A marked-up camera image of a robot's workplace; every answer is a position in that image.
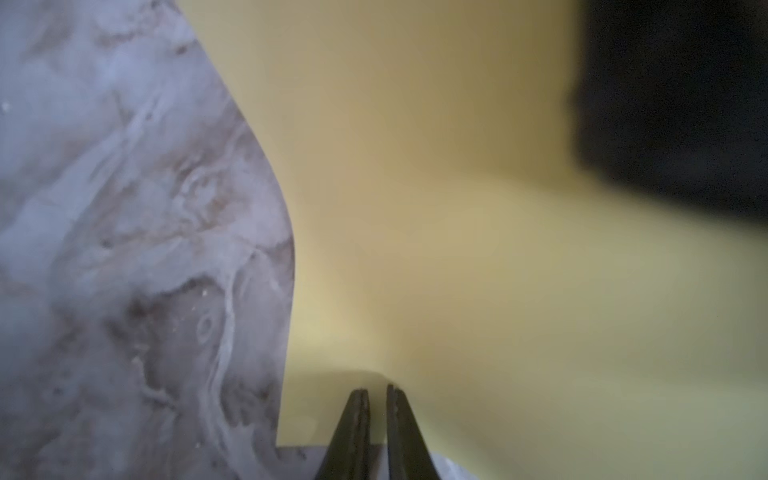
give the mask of marble countertop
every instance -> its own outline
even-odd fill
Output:
[[[0,477],[312,478],[290,222],[178,9],[2,2],[0,63]]]

